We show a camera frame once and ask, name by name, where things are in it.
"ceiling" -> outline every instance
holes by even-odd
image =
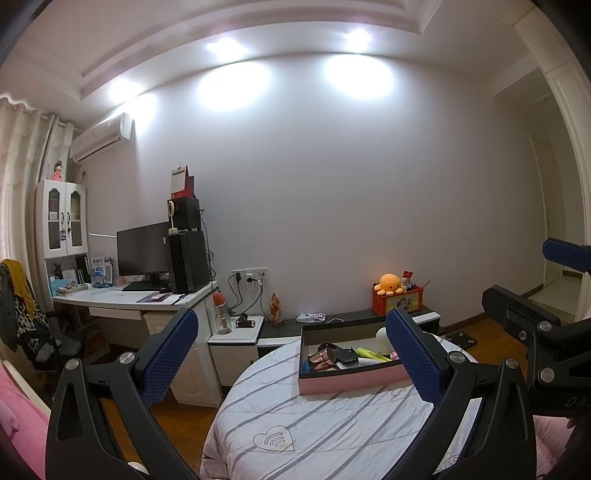
[[[85,127],[111,111],[111,81],[143,92],[223,64],[207,49],[232,37],[243,59],[347,52],[412,60],[483,84],[528,54],[502,22],[518,0],[53,0],[0,70],[0,95]]]

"yellow scarf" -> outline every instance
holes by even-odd
[[[22,270],[22,265],[18,260],[11,260],[9,258],[5,258],[2,260],[2,264],[8,267],[8,271],[10,272],[10,279],[12,280],[12,289],[14,290],[14,294],[18,297],[21,297],[25,302],[25,307],[27,308],[27,313],[33,318],[37,312],[37,306],[35,305],[35,299],[33,295],[29,291],[29,287],[27,285],[27,277],[25,276],[25,272]]]

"white cloth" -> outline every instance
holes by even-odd
[[[439,339],[447,351],[458,350]],[[433,409],[413,385],[300,396],[299,341],[256,361],[219,409],[201,475],[232,480],[382,478]],[[472,400],[439,469],[454,464],[478,411]]]

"speaker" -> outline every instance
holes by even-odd
[[[192,293],[210,281],[207,248],[202,231],[170,233],[166,249],[170,288],[175,293]]]
[[[179,197],[170,201],[174,204],[172,222],[168,219],[170,228],[174,224],[178,230],[201,230],[199,200],[193,197]]]
[[[188,293],[187,278],[184,272],[181,237],[178,233],[170,233],[166,237],[166,263],[170,288],[175,293]]]

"storage box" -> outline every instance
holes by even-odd
[[[408,381],[408,374],[400,360],[345,370],[301,371],[303,362],[309,354],[318,351],[321,343],[334,343],[342,348],[363,347],[377,353],[379,346],[375,334],[385,326],[383,318],[304,325],[301,331],[298,378],[300,395],[336,393]]]
[[[390,310],[402,307],[407,312],[416,312],[423,308],[423,289],[415,288],[403,293],[395,293],[388,297],[387,295],[378,295],[372,289],[372,310],[378,315],[386,315]]]

